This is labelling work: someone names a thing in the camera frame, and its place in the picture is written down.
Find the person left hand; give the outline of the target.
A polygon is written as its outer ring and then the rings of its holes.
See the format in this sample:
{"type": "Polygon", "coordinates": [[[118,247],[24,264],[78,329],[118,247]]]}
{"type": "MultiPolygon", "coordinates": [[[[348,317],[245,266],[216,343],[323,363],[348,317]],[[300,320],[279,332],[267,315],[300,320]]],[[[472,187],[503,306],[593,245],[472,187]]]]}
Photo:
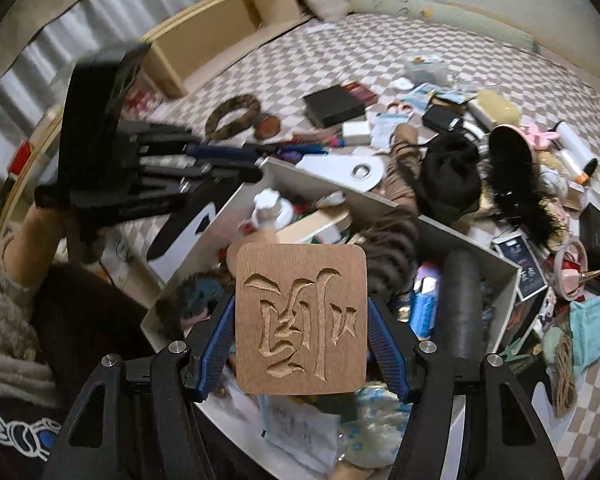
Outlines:
{"type": "Polygon", "coordinates": [[[3,262],[8,277],[23,288],[39,288],[65,236],[65,227],[60,211],[33,204],[20,229],[5,244],[3,262]]]}

